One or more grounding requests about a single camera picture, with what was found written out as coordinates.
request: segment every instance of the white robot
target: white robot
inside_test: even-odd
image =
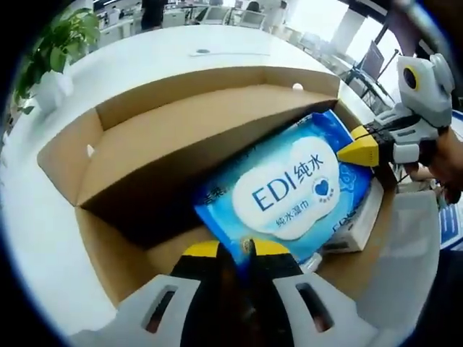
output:
[[[370,167],[430,164],[439,134],[451,123],[453,75],[439,53],[430,60],[400,56],[397,67],[402,102],[354,129],[354,142],[337,153],[340,161]]]

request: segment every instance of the white pot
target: white pot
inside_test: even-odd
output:
[[[41,82],[31,89],[35,101],[44,114],[55,111],[73,91],[72,78],[66,73],[60,74],[55,71],[45,73]]]

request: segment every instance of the white cloud label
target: white cloud label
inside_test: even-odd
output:
[[[266,163],[241,175],[233,208],[249,228],[282,240],[304,235],[339,201],[339,164],[318,137],[292,144],[285,163]]]

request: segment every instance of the wet wipes package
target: wet wipes package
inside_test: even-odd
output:
[[[371,170],[339,163],[352,142],[333,111],[312,113],[229,161],[195,196],[204,223],[241,265],[241,241],[282,243],[302,262],[359,205]]]

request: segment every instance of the heart logo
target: heart logo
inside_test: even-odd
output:
[[[315,193],[323,196],[328,194],[328,182],[325,179],[315,186]]]

